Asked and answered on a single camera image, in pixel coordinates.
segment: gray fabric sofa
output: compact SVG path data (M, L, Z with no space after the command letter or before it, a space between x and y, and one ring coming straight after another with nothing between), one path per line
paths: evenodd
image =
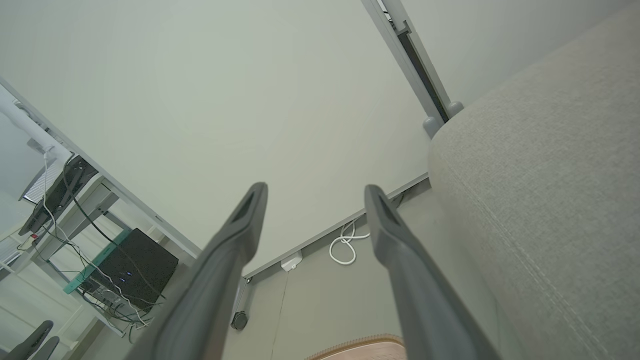
M429 177L532 359L640 359L640 3L456 115Z

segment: coiled white cable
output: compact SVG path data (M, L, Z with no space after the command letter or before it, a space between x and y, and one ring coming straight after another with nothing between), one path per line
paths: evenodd
M336 263L338 263L340 265L351 265L351 264L353 264L354 261L356 261L356 250L351 245L351 240L353 240L353 239L366 239L366 238L370 237L370 235L371 235L371 233L369 233L369 234L366 234L366 235L355 236L355 234L356 234L356 220L358 220L358 218L356 218L356 219L346 223L345 225L343 225L342 229L340 230L340 236L338 236L336 239L334 239L331 242L331 245L329 245L329 256L331 256L331 258ZM351 235L345 235L344 231L346 229L348 229L349 226L351 226ZM351 249L351 252L353 253L353 258L351 260L349 260L349 261L340 261L340 260L336 259L335 256L333 256L333 246L338 241L340 241L341 243L347 245L349 247L349 249Z

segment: caster wheel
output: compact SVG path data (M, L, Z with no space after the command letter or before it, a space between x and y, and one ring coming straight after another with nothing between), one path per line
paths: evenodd
M234 319L231 321L231 327L235 330L242 330L246 326L247 322L249 322L247 315L244 311L239 311L234 315Z

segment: white cable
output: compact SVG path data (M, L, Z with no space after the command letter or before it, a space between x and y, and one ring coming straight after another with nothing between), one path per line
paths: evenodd
M356 261L356 250L353 248L353 246L351 245L351 240L353 239L366 239L368 237L370 237L371 233L366 234L366 235L362 235L362 236L355 236L356 234L356 220L358 220L357 218L348 222L347 224L342 226L342 229L340 230L340 236L338 236L336 239L334 239L331 242L331 245L329 245L329 256L331 256L331 258L338 264L340 265L351 265L353 264L354 261ZM349 226L351 226L351 236L345 235L344 231L346 229L349 228ZM338 241L340 241L341 243L347 245L349 247L349 249L351 249L351 252L353 253L353 258L349 261L340 261L338 259L335 258L335 256L333 256L333 246L335 245L335 243L337 243Z
M56 218L54 218L54 217L53 217L53 214L51 213L51 211L49 210L49 208L47 208L47 170L48 170L48 167L47 167L47 152L45 152L45 157L44 157L44 189L45 189L45 190L44 190L44 196L43 196L43 199L42 199L42 206L43 206L43 207L44 207L44 209L45 209L45 210L47 210L47 212L49 213L49 216L51 217L51 220L53 221L53 224L54 224L54 226L55 226L55 228L56 228L56 230L57 230L57 229L58 229L58 223L56 222ZM65 233L65 231L64 231L62 228L60 228L60 231L62 231L62 234L65 236L65 239L67 239L67 242L68 242L69 244L76 246L76 249L78 250L78 252L79 252L82 256L84 256L84 260L85 260L87 263L91 264L91 266L93 266L96 270L98 270L98 272L99 272L100 274L102 274L102 276L104 276L104 277L106 277L107 279L109 279L109 282L110 282L111 284L113 284L113 286L115 286L115 288L116 288L116 289L118 289L118 292L120 292L120 296L121 296L123 299L125 299L125 300L129 303L129 306L131 306L131 309L134 309L134 310L136 311L136 315L138 315L138 318L140 319L140 322L141 322L142 324L144 324L144 326L147 326L148 324L147 324L144 320L142 320L142 316L140 316L140 313L138 312L138 310L137 310L137 309L136 309L136 308L131 304L131 301L129 301L129 299L127 299L126 297L124 297L124 294L122 293L122 289L120 289L120 287L119 287L118 285L116 285L116 283L115 283L115 282L113 282L113 280L111 279L111 277L110 277L109 275L107 275L107 274L105 274L104 272L102 272L102 270L100 270L100 268L99 268L98 266L96 266L94 263L92 263L92 262L89 260L89 257L88 257L88 256L87 256L87 255L82 251L82 249L80 249L80 246L78 246L77 244L75 244L74 242L72 242L72 241L71 241L71 239L69 239L69 237L67 236L67 234Z
M113 291L111 291L111 290L109 290L109 289L104 289L104 291L108 291L108 292L113 293L114 295L118 296L118 294L114 293ZM138 297L138 298L136 298L136 299L138 299L138 300L140 300L140 301L144 301L144 302L146 302L146 303L147 303L147 304L149 304L149 305L162 305L162 304L164 304L164 302L157 303L157 302L146 301L145 299L143 299L143 298L139 298L139 297Z
M149 321L148 321L145 325L142 325L142 326L136 326L136 330L140 330L140 329L142 329L142 328L143 328L143 327L145 327L145 326L149 326L149 324L150 324L152 321L154 321L154 319L155 319L155 318L151 318L151 319L149 319Z

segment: white wall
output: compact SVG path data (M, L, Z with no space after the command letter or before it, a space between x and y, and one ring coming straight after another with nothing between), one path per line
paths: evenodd
M245 275L365 185L426 175L425 109L360 1L5 1L0 49L16 94L194 254L267 182Z
M401 1L452 101L465 106L631 0Z

